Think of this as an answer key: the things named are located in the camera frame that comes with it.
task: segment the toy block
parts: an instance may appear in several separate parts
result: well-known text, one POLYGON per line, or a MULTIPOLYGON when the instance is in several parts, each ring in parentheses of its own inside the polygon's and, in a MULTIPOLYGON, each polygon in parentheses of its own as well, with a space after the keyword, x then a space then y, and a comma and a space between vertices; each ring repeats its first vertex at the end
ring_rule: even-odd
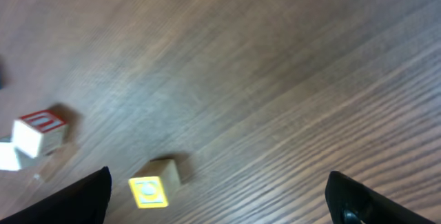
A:
POLYGON ((129 186, 138 208, 167 207, 181 186, 176 163, 150 161, 129 180, 129 186))
POLYGON ((0 170, 18 171, 37 164, 38 159, 32 159, 18 151, 10 142, 10 137, 0 139, 0 170))
POLYGON ((42 110, 15 120, 12 143, 31 158, 46 155, 63 142, 67 124, 49 110, 42 110))

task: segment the cube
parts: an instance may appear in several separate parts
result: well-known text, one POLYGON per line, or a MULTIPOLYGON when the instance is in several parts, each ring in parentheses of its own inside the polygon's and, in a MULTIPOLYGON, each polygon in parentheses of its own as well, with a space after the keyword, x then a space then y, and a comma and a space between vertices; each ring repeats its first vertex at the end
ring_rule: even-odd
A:
POLYGON ((181 186, 176 164, 171 159, 148 162, 129 180, 138 208, 167 207, 181 186))
POLYGON ((18 171, 36 165, 37 162, 37 159, 18 151, 9 137, 0 139, 0 170, 18 171))
POLYGON ((12 143, 34 159, 60 147, 66 127, 66 122, 49 110, 38 111, 15 120, 12 143))

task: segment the yellow block face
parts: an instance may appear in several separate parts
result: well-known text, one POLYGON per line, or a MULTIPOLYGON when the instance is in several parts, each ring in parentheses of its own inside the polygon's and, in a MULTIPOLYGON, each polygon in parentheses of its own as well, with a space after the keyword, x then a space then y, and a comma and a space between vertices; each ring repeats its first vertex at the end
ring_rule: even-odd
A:
POLYGON ((138 208, 168 206, 163 184, 158 176, 133 178, 129 180, 129 185, 138 208))

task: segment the wooden surface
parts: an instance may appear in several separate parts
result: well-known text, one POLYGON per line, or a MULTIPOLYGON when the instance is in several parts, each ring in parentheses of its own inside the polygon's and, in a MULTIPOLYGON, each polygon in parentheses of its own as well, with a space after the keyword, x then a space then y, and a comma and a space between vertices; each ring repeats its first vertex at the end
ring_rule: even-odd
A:
POLYGON ((1 136, 72 123, 0 218, 108 165, 106 223, 330 223, 332 170, 441 221, 441 0, 0 0, 0 56, 1 136), (138 210, 158 157, 185 185, 138 210))

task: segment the red block face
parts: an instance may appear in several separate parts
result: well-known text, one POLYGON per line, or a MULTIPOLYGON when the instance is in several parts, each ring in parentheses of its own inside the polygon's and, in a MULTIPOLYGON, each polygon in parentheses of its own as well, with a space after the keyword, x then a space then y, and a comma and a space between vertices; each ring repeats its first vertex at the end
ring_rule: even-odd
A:
POLYGON ((49 110, 42 110, 20 117, 28 125, 42 133, 50 132, 65 125, 66 122, 53 115, 49 110))

